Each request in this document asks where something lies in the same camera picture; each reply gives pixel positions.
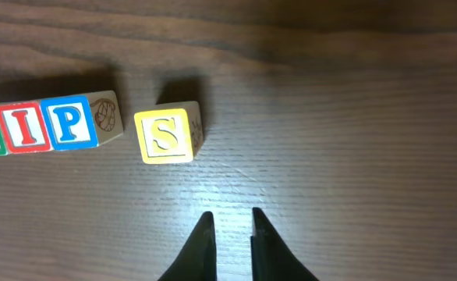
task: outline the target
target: block with globe drawing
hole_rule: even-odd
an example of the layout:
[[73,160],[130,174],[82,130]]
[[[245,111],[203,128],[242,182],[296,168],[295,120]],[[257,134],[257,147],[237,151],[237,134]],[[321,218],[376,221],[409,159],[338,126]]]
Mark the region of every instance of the block with globe drawing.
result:
[[40,107],[56,151],[95,148],[123,134],[114,91],[45,99]]

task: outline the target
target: wooden table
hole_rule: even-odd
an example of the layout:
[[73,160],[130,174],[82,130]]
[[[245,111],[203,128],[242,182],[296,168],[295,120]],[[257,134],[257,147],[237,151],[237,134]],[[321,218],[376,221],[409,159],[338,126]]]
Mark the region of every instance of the wooden table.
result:
[[[321,281],[457,280],[457,0],[0,0],[0,102],[110,88],[118,140],[0,158],[0,281],[154,281],[207,210],[251,280],[255,206]],[[183,98],[201,152],[144,165]]]

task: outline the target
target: yellow block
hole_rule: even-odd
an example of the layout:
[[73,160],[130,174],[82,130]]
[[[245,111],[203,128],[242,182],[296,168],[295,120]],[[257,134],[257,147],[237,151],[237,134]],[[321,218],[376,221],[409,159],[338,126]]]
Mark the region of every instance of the yellow block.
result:
[[191,162],[203,143],[200,110],[195,101],[138,112],[135,126],[142,159],[147,164]]

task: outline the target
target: red block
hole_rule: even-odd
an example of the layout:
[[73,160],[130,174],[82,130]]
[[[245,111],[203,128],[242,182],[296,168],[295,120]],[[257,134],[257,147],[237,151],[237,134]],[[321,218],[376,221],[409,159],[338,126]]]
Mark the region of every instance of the red block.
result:
[[52,150],[40,105],[35,101],[0,105],[0,128],[14,154]]

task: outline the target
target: wood grain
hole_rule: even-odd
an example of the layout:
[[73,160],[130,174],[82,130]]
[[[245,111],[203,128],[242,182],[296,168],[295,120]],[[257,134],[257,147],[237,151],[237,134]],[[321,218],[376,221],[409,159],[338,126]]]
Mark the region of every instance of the wood grain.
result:
[[[123,137],[0,158],[0,281],[156,280],[207,210],[251,280],[255,206],[320,280],[457,280],[457,1],[0,1],[0,101],[110,88]],[[188,165],[140,160],[165,95]]]

